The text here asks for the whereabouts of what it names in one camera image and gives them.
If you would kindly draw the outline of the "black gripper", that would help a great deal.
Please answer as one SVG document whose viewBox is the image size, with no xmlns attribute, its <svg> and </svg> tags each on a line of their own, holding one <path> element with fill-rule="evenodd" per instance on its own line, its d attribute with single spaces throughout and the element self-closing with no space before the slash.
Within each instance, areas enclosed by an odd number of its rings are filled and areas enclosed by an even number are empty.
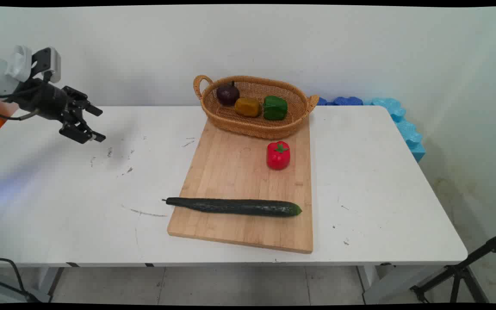
<svg viewBox="0 0 496 310">
<path fill-rule="evenodd" d="M 63 122 L 59 133 L 77 143 L 102 143 L 106 139 L 105 135 L 93 131 L 85 123 L 82 112 L 85 110 L 98 117 L 103 111 L 91 104 L 87 94 L 72 87 L 59 89 L 40 78 L 29 79 L 25 83 L 20 82 L 14 94 L 5 101 L 14 102 L 28 112 L 37 110 L 37 115 L 42 118 Z"/>
</svg>

